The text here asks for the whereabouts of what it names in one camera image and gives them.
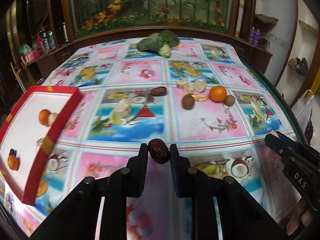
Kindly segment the right hand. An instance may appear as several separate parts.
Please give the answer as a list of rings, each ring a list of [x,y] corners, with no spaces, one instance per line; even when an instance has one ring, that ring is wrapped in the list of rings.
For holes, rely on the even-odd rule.
[[[311,224],[312,220],[313,214],[311,211],[306,209],[306,201],[303,198],[300,198],[286,226],[287,234],[293,234],[301,224],[307,228]]]

